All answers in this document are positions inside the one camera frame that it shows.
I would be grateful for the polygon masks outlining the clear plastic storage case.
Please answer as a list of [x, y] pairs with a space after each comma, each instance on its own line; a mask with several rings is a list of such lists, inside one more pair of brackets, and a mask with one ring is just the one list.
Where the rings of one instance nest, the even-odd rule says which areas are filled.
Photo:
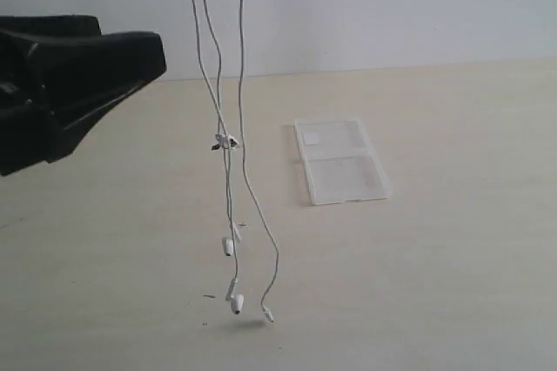
[[391, 197], [390, 181], [359, 118], [298, 118], [294, 129], [313, 205]]

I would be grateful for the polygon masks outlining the white wired earphones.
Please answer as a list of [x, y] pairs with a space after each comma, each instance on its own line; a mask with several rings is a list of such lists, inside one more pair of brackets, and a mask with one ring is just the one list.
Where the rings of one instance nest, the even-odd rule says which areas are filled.
[[245, 135], [245, 106], [244, 106], [244, 84], [246, 79], [245, 0], [238, 0], [238, 40], [239, 40], [239, 59], [240, 59], [238, 87], [237, 87], [238, 128], [239, 128], [238, 138], [235, 138], [232, 134], [230, 134], [222, 112], [221, 83], [222, 83], [223, 55], [222, 55], [220, 43], [217, 39], [211, 21], [208, 1], [201, 0], [201, 2], [204, 9], [205, 22], [210, 32], [211, 39], [215, 47], [215, 50], [217, 52], [217, 58], [218, 58], [217, 77], [215, 81], [211, 81], [210, 78], [208, 77], [207, 70], [205, 68], [204, 58], [203, 58], [201, 24], [200, 24], [197, 2], [196, 0], [190, 0], [194, 30], [195, 30], [198, 67], [200, 69], [202, 79], [205, 82], [205, 86], [211, 96], [211, 101], [213, 103], [213, 107], [217, 115], [217, 130], [215, 133], [215, 143], [211, 149], [214, 152], [221, 151], [223, 153], [223, 166], [225, 169], [225, 206], [226, 206], [226, 217], [228, 219], [230, 234], [224, 237], [223, 251], [226, 256], [231, 256], [234, 259], [234, 273], [230, 280], [230, 284], [227, 287], [225, 300], [226, 302], [229, 303], [233, 314], [239, 315], [243, 312], [244, 305], [245, 305], [245, 297], [242, 294], [237, 292], [237, 287], [238, 287], [239, 277], [240, 277], [237, 244], [241, 242], [241, 237], [238, 231], [238, 224], [235, 222], [234, 215], [233, 215], [233, 195], [232, 195], [232, 181], [231, 181], [232, 152], [235, 149], [239, 148], [241, 150], [241, 172], [245, 182], [245, 187], [248, 191], [249, 196], [252, 199], [252, 203], [255, 206], [262, 227], [265, 231], [267, 238], [270, 240], [274, 251], [272, 277], [259, 299], [259, 306], [262, 314], [265, 317], [265, 320], [269, 323], [274, 323], [276, 319], [272, 314], [272, 310], [266, 305], [266, 299], [269, 293], [271, 292], [271, 290], [275, 287], [276, 280], [279, 276], [279, 259], [280, 259], [279, 245], [265, 217], [263, 207], [260, 205], [258, 197], [252, 188], [252, 183], [249, 177], [248, 166], [247, 166], [248, 152], [247, 152], [247, 142], [246, 142], [246, 135]]

